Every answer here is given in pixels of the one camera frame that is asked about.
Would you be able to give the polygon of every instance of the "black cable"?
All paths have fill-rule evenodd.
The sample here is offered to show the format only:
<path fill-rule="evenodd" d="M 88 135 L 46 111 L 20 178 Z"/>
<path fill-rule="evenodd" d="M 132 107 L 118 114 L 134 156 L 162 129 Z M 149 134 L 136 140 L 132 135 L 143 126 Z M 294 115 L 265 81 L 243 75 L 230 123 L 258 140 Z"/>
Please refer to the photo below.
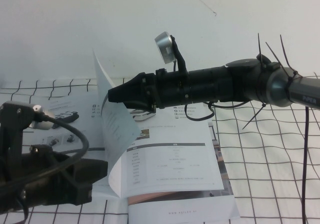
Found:
<path fill-rule="evenodd" d="M 54 119 L 48 115 L 42 115 L 40 117 L 44 122 L 51 122 L 53 124 L 57 124 L 68 131 L 75 134 L 82 142 L 82 148 L 77 152 L 75 155 L 71 156 L 70 158 L 60 162 L 57 165 L 51 166 L 45 170 L 39 171 L 37 173 L 30 174 L 28 176 L 20 177 L 10 182 L 7 182 L 6 185 L 0 187 L 0 195 L 8 193 L 10 191 L 15 191 L 17 189 L 23 188 L 24 185 L 37 181 L 41 178 L 46 178 L 61 172 L 62 170 L 66 169 L 67 167 L 73 165 L 74 163 L 78 162 L 87 152 L 89 149 L 89 141 L 84 134 L 82 134 L 78 129 L 74 128 L 73 126 L 61 121 Z"/>
<path fill-rule="evenodd" d="M 303 171 L 302 171 L 302 223 L 306 224 L 306 179 L 307 179 L 307 160 L 308 160 L 308 134 L 309 134 L 309 107 L 305 107 L 305 129 L 304 129 L 304 148 L 303 148 Z"/>
<path fill-rule="evenodd" d="M 23 215 L 24 215 L 24 219 L 19 222 L 16 222 L 15 224 L 25 224 L 29 216 L 29 208 L 27 207 L 26 202 L 20 196 L 17 196 L 15 201 L 19 204 L 19 206 L 23 210 Z"/>
<path fill-rule="evenodd" d="M 210 111 L 212 111 L 212 113 L 210 115 L 207 115 L 207 116 L 204 116 L 204 117 L 201 117 L 201 118 L 193 118 L 193 117 L 188 116 L 188 114 L 187 114 L 187 106 L 188 106 L 188 104 L 185 105 L 184 106 L 184 113 L 185 113 L 186 118 L 188 118 L 189 120 L 194 121 L 194 122 L 201 122 L 201 121 L 213 118 L 215 116 L 215 111 L 211 108 L 211 105 L 210 105 L 211 103 L 212 102 L 209 102 L 209 104 L 207 104 L 207 103 L 205 103 L 205 104 L 208 105 L 208 107 L 209 107 Z"/>
<path fill-rule="evenodd" d="M 88 149 L 88 152 L 92 152 L 92 151 L 105 151 L 106 149 L 104 147 L 90 147 Z M 74 149 L 74 150 L 65 150 L 65 151 L 61 151 L 59 152 L 60 154 L 71 154 L 71 153 L 78 153 L 80 152 L 81 149 Z"/>
<path fill-rule="evenodd" d="M 177 66 L 177 61 L 173 61 L 173 71 L 175 72 L 176 71 L 176 66 Z"/>
<path fill-rule="evenodd" d="M 238 107 L 241 107 L 243 106 L 244 104 L 247 104 L 249 101 L 244 101 L 244 102 L 241 102 L 240 104 L 237 104 L 237 105 L 216 105 L 216 104 L 213 104 L 213 102 L 210 104 L 211 107 L 214 107 L 214 108 L 222 108 L 222 109 L 231 109 L 231 108 L 238 108 Z"/>

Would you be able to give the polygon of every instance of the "paper sheet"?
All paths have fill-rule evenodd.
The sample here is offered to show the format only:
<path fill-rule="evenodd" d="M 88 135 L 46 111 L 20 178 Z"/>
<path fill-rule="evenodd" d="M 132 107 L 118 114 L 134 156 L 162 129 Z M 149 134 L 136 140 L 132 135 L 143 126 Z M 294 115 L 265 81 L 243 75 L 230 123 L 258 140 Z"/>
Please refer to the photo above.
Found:
<path fill-rule="evenodd" d="M 123 103 L 108 101 L 108 90 L 115 85 L 99 63 L 95 53 L 93 56 L 99 95 L 98 103 L 101 107 L 105 156 L 108 161 L 108 181 L 114 192 L 121 197 L 122 163 L 119 159 L 139 136 L 140 129 Z"/>
<path fill-rule="evenodd" d="M 201 103 L 187 112 L 205 114 Z M 122 155 L 123 197 L 223 188 L 206 121 L 189 121 L 184 107 L 176 106 L 137 123 L 141 134 Z"/>
<path fill-rule="evenodd" d="M 62 121 L 74 117 L 69 120 L 69 124 L 85 134 L 89 141 L 89 147 L 104 147 L 97 92 L 42 100 L 37 104 L 52 112 L 55 118 Z M 49 145 L 56 152 L 76 150 L 82 147 L 77 136 L 56 125 L 53 125 L 49 130 L 36 129 L 33 131 L 36 143 Z"/>
<path fill-rule="evenodd" d="M 219 142 L 209 122 L 223 189 L 149 193 L 128 198 L 131 224 L 215 222 L 240 216 Z"/>

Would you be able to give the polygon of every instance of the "instruction manual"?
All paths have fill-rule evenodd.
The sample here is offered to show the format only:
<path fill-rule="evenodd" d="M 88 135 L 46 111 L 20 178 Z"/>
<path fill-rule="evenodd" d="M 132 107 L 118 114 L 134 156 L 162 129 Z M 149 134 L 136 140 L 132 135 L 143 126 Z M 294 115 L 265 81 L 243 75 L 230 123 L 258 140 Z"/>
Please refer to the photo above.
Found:
<path fill-rule="evenodd" d="M 129 223 L 211 223 L 240 217 L 212 122 L 209 123 L 209 130 L 223 188 L 219 190 L 155 192 L 129 197 Z"/>
<path fill-rule="evenodd" d="M 208 123 L 188 120 L 183 106 L 157 109 L 155 114 L 109 102 L 108 90 L 114 84 L 93 55 L 97 92 L 41 103 L 87 136 L 86 158 L 108 161 L 108 174 L 93 185 L 92 195 L 127 198 L 223 189 Z M 194 118 L 206 114 L 201 103 L 189 105 L 187 113 Z M 82 147 L 76 136 L 59 126 L 35 134 L 37 143 L 54 151 Z"/>

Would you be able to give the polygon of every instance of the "grid mat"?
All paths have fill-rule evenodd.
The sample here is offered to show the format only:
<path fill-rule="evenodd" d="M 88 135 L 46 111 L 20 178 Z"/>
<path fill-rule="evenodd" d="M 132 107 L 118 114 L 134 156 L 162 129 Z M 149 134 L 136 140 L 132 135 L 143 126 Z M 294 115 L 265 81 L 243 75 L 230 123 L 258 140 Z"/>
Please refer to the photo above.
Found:
<path fill-rule="evenodd" d="M 130 79 L 114 79 L 120 85 Z M 64 79 L 5 82 L 0 102 L 37 103 L 97 90 L 92 79 Z M 305 108 L 267 105 L 244 129 L 261 108 L 251 101 L 234 109 L 215 108 L 213 125 L 220 142 L 240 219 L 219 224 L 300 224 Z M 308 224 L 320 223 L 320 111 L 310 110 L 309 150 L 306 181 Z M 97 199 L 91 203 L 37 206 L 29 209 L 27 224 L 126 224 L 125 200 Z M 0 223 L 23 219 L 23 213 L 0 215 Z"/>

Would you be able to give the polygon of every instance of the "white background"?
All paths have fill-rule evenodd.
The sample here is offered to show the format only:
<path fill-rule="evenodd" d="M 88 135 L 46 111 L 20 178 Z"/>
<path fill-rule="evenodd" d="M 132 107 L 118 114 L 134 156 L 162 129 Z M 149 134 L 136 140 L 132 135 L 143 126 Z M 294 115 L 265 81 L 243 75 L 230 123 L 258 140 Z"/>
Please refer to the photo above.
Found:
<path fill-rule="evenodd" d="M 94 77 L 94 48 L 111 77 L 154 72 L 164 67 L 154 38 L 168 31 L 188 70 L 254 58 L 259 32 L 282 61 L 279 34 L 292 66 L 318 71 L 319 5 L 320 0 L 0 0 L 0 70 L 7 80 Z M 262 52 L 272 57 L 265 44 Z"/>

